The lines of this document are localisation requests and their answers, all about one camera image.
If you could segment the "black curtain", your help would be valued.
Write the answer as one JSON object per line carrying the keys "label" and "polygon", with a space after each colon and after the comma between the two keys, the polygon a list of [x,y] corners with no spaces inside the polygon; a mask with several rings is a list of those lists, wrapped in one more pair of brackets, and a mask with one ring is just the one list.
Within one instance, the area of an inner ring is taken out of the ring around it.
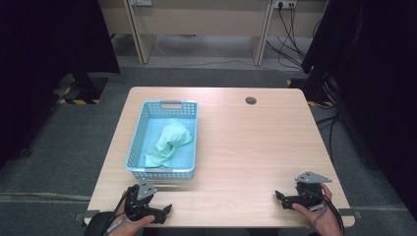
{"label": "black curtain", "polygon": [[417,0],[328,0],[302,68],[417,220]]}
{"label": "black curtain", "polygon": [[0,0],[0,168],[71,74],[120,72],[99,0]]}

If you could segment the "person's right hand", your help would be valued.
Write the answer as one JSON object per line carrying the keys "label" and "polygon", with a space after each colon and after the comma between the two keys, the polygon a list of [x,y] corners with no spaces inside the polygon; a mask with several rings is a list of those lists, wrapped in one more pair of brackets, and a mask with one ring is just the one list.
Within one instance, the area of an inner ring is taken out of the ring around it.
{"label": "person's right hand", "polygon": [[328,205],[332,197],[332,192],[326,184],[321,184],[321,187],[325,195],[323,207],[316,211],[310,211],[298,204],[293,204],[292,207],[308,219],[308,223],[306,224],[307,229],[315,228],[321,236],[343,236],[338,220]]}

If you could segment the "person's left hand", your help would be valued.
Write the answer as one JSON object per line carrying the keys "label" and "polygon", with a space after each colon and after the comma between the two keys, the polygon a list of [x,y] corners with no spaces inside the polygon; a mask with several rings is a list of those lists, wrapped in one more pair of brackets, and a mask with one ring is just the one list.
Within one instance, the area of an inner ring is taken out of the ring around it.
{"label": "person's left hand", "polygon": [[138,221],[132,221],[126,216],[124,209],[125,202],[122,202],[116,211],[116,218],[110,224],[111,231],[105,236],[135,236],[143,227],[155,220],[153,215],[148,215]]}

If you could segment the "light green cloth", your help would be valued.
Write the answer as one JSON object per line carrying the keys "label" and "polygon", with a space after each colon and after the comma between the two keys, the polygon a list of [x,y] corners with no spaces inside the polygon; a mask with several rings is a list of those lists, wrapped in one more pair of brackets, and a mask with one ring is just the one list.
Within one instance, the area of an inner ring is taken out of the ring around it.
{"label": "light green cloth", "polygon": [[168,167],[179,147],[194,139],[192,132],[176,119],[169,119],[156,144],[145,155],[145,168]]}

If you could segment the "beige wooden desk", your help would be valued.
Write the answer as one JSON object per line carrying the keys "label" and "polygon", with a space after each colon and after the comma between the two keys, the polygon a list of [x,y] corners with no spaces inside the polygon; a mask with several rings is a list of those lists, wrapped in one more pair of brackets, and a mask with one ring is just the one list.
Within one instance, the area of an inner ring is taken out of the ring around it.
{"label": "beige wooden desk", "polygon": [[248,36],[254,64],[262,64],[269,36],[310,37],[330,0],[297,0],[295,8],[275,9],[275,0],[152,0],[135,7],[129,0],[98,0],[111,34],[133,37],[139,62],[146,64],[163,34]]}

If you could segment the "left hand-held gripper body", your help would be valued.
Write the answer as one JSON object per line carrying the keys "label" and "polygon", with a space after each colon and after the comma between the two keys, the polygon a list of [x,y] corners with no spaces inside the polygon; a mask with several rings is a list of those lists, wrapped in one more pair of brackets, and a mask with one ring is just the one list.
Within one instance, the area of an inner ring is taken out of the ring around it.
{"label": "left hand-held gripper body", "polygon": [[156,215],[157,211],[149,206],[157,189],[143,181],[128,188],[124,210],[132,221],[138,221],[148,215]]}

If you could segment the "black metal stand base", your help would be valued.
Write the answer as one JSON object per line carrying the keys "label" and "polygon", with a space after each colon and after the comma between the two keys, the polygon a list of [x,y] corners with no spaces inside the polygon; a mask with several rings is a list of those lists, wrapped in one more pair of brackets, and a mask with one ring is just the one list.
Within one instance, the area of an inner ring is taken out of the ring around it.
{"label": "black metal stand base", "polygon": [[312,82],[309,79],[291,78],[287,81],[290,89],[299,89],[309,104],[320,107],[335,107],[338,95],[329,82]]}
{"label": "black metal stand base", "polygon": [[107,82],[108,79],[103,76],[85,74],[76,78],[68,74],[60,81],[54,93],[61,104],[99,104]]}

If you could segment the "blue plastic basket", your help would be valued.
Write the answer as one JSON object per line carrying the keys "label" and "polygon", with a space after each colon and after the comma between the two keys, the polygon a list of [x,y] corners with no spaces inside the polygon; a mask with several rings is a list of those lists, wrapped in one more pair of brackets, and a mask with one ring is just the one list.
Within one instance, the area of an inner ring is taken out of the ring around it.
{"label": "blue plastic basket", "polygon": [[[168,167],[145,168],[145,155],[158,141],[169,119],[189,129],[194,139],[178,148]],[[146,100],[142,105],[125,167],[138,179],[186,178],[194,175],[197,149],[199,104],[193,100]]]}

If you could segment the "grey table corner bracket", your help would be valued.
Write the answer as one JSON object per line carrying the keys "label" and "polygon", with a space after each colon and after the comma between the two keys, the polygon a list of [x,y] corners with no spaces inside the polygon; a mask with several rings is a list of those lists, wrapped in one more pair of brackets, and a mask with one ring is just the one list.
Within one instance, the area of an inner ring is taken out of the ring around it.
{"label": "grey table corner bracket", "polygon": [[85,210],[74,215],[73,220],[80,223],[89,223],[90,220],[98,214],[98,210]]}
{"label": "grey table corner bracket", "polygon": [[340,208],[338,212],[341,216],[353,216],[355,219],[362,218],[361,211],[353,208]]}

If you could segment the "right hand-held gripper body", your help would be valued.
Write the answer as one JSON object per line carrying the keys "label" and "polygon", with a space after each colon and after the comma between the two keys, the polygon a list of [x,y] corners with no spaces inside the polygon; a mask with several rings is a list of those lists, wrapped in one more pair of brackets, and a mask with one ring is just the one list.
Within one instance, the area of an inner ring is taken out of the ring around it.
{"label": "right hand-held gripper body", "polygon": [[288,204],[290,207],[293,204],[298,204],[305,208],[320,205],[324,198],[322,184],[332,182],[330,178],[312,171],[300,174],[295,178],[295,181],[298,195],[290,197]]}

